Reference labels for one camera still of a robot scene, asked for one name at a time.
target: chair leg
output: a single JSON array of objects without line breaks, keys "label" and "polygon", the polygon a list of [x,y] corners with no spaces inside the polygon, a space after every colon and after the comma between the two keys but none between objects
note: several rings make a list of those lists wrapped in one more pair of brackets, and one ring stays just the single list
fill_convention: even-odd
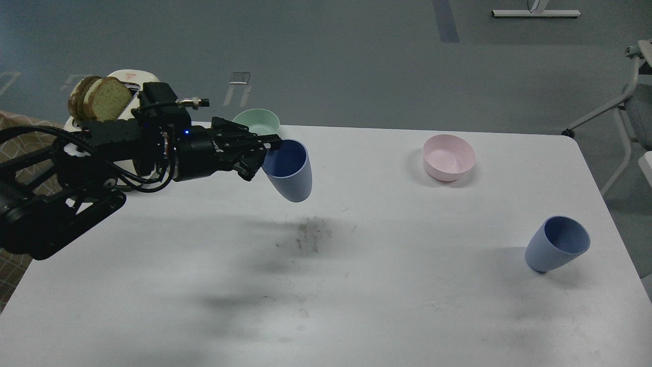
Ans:
[{"label": "chair leg", "polygon": [[638,67],[639,67],[639,57],[633,57],[632,58],[632,68],[634,76],[632,77],[632,80],[629,81],[627,84],[627,87],[625,88],[624,92],[619,95],[618,97],[612,99],[611,101],[603,104],[602,106],[594,109],[593,111],[589,112],[588,114],[582,116],[581,118],[575,120],[572,124],[569,125],[568,129],[565,130],[567,136],[570,136],[573,131],[573,129],[580,127],[584,125],[585,123],[589,122],[590,120],[600,116],[601,114],[609,111],[613,107],[618,106],[622,102],[625,102],[629,97],[631,97],[632,93],[634,93],[634,89],[636,88],[636,84],[638,83]]},{"label": "chair leg", "polygon": [[609,191],[611,186],[613,186],[614,182],[627,169],[627,166],[629,166],[629,160],[632,157],[632,141],[631,138],[629,137],[629,134],[627,133],[627,128],[625,127],[623,116],[621,115],[620,110],[618,108],[614,109],[614,120],[615,120],[616,127],[618,128],[618,133],[620,135],[621,142],[623,143],[623,148],[625,149],[625,157],[623,158],[623,161],[620,163],[618,168],[615,170],[614,174],[609,178],[609,180],[607,180],[606,184],[604,184],[604,186],[600,190],[600,194],[603,197],[607,193],[607,191]]}]

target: green bowl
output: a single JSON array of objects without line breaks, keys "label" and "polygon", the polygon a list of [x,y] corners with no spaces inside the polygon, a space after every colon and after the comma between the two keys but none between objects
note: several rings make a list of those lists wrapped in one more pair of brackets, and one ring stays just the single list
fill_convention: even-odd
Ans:
[{"label": "green bowl", "polygon": [[278,116],[274,112],[263,108],[253,108],[240,112],[233,119],[233,122],[247,126],[251,133],[258,135],[276,134],[280,126]]}]

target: blue cup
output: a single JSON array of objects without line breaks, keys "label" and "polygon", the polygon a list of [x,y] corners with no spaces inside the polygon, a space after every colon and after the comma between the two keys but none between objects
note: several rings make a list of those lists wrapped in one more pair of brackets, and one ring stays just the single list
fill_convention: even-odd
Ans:
[{"label": "blue cup", "polygon": [[280,148],[265,155],[263,171],[276,190],[292,202],[301,202],[312,191],[312,171],[308,150],[292,139],[281,141]]},{"label": "blue cup", "polygon": [[585,253],[590,243],[581,224],[568,217],[550,217],[527,245],[526,262],[530,268],[545,273]]}]

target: cable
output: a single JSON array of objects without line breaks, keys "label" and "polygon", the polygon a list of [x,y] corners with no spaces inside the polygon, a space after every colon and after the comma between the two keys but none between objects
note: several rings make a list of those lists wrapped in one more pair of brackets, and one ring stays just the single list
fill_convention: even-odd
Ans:
[{"label": "cable", "polygon": [[209,103],[208,99],[200,99],[199,97],[193,97],[193,98],[177,99],[176,101],[154,102],[150,104],[145,104],[138,108],[133,108],[131,112],[133,114],[134,111],[137,111],[138,113],[138,112],[145,112],[147,110],[151,110],[152,108],[171,107],[171,106],[176,106],[179,108],[192,107],[193,110],[198,110],[199,107],[209,107],[210,105],[211,104]]},{"label": "cable", "polygon": [[[165,156],[165,157],[168,157],[168,156],[170,155],[170,150],[169,150],[169,146],[170,146],[170,137],[168,136],[168,134],[167,134],[165,131],[162,132],[162,135],[163,135],[163,138],[164,138],[164,141],[165,141],[165,145],[164,145],[164,149],[165,149],[164,156]],[[157,182],[162,182],[162,181],[163,181],[163,177],[165,176],[165,173],[166,173],[166,171],[167,171],[167,169],[168,169],[169,166],[170,166],[170,165],[168,164],[168,165],[166,165],[165,167],[163,167],[163,169],[160,169],[160,167],[159,167],[159,165],[158,165],[158,163],[157,163],[157,167],[158,167],[158,169],[157,169],[157,173],[158,173],[158,174],[156,175],[156,178],[155,178],[154,180],[156,180]],[[140,188],[142,188],[143,186],[144,186],[144,184],[141,183],[141,184],[137,185],[137,188],[140,189]],[[133,190],[135,190],[134,188],[132,188],[132,186],[129,186],[129,185],[116,185],[116,187],[118,187],[120,190],[123,190],[123,191],[133,191]]]},{"label": "cable", "polygon": [[118,175],[118,177],[120,178],[122,178],[121,176],[126,176],[129,177],[131,180],[134,180],[141,184],[155,184],[157,182],[160,182],[160,179],[145,179],[123,169],[122,167],[116,165],[115,163],[105,159],[95,147],[91,146],[90,144],[86,143],[82,139],[78,138],[76,135],[54,126],[50,127],[50,126],[30,125],[30,126],[9,127],[7,129],[3,129],[2,131],[0,131],[0,144],[16,136],[23,135],[26,133],[32,133],[32,132],[40,132],[44,134],[53,135],[77,145],[79,148],[84,149],[89,154],[96,155],[96,157],[99,158],[105,164],[107,164],[112,171],[116,172],[116,175]]},{"label": "cable", "polygon": [[156,187],[153,187],[153,188],[138,187],[138,188],[134,188],[134,190],[136,190],[136,191],[138,191],[140,193],[156,193],[157,191],[163,190],[163,188],[165,188],[167,185],[170,184],[170,182],[172,181],[172,178],[174,177],[175,165],[173,163],[170,163],[169,166],[170,166],[170,171],[168,172],[168,178],[166,178],[166,180],[162,184],[160,184],[160,185],[158,185]]}]

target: metal stand base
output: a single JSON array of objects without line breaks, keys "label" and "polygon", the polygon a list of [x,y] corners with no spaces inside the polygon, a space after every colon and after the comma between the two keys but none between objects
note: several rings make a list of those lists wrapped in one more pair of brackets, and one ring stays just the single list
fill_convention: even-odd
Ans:
[{"label": "metal stand base", "polygon": [[495,18],[521,17],[521,18],[577,18],[582,13],[579,10],[544,10],[542,12],[530,12],[529,10],[492,10]]}]

